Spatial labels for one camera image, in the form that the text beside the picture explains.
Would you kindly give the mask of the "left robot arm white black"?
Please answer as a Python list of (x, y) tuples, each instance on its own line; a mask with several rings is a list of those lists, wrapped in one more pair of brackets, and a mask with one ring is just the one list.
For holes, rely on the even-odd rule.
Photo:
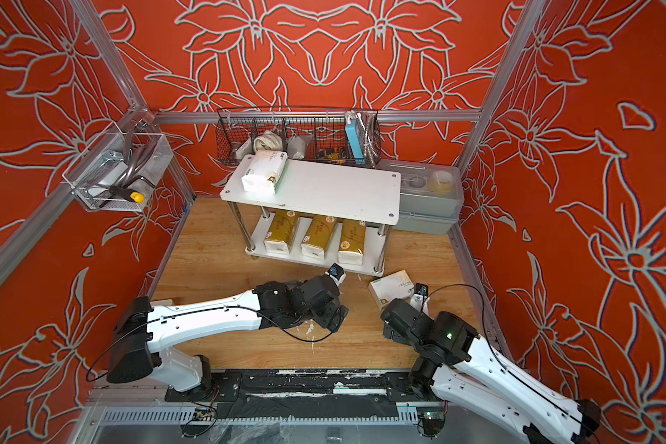
[(177, 345), (235, 331), (279, 329), (289, 332), (313, 321), (337, 332), (348, 310), (340, 303), (346, 274), (339, 265), (305, 281), (270, 281), (223, 299), (190, 305), (152, 305), (133, 300), (113, 331), (105, 377), (111, 384), (153, 379), (172, 390), (207, 396), (213, 389), (211, 366)]

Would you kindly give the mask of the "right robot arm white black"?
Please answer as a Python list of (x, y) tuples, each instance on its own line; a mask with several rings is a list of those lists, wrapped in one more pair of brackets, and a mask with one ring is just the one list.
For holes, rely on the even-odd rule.
[(545, 386), (488, 343), (459, 316), (431, 318), (403, 300), (381, 313), (383, 335), (418, 354), (405, 388), (462, 406), (527, 443), (587, 443), (601, 409)]

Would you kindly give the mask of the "gold tissue pack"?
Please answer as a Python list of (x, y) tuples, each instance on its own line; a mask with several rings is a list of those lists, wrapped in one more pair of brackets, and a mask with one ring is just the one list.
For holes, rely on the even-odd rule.
[(299, 218), (300, 215), (292, 210), (276, 211), (264, 240), (268, 253), (289, 255), (292, 252)]
[(324, 260), (337, 224), (334, 216), (315, 215), (301, 243), (302, 255)]
[(366, 245), (366, 222), (344, 219), (338, 261), (340, 264), (361, 265), (364, 262), (364, 246)]

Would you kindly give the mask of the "white tissue pack front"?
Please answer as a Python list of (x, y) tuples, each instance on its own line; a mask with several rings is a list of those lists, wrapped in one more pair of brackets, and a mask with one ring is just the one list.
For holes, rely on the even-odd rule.
[(243, 189), (253, 194), (275, 194), (288, 160), (288, 155), (283, 151), (257, 152), (242, 176)]

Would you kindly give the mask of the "white tissue pack back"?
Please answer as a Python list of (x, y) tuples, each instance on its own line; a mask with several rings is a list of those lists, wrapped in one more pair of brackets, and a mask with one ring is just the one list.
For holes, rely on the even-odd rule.
[(368, 284), (379, 310), (386, 308), (394, 300), (409, 299), (414, 294), (414, 283), (405, 270), (385, 277), (379, 277)]

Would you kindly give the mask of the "white tissue pack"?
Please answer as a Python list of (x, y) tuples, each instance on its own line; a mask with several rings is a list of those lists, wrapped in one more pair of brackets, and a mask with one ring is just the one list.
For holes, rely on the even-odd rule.
[(275, 194), (288, 160), (288, 155), (283, 151), (257, 152), (242, 176), (243, 189), (253, 194)]
[(379, 310), (386, 308), (394, 300), (409, 299), (414, 294), (414, 283), (405, 270), (385, 277), (379, 277), (368, 284)]

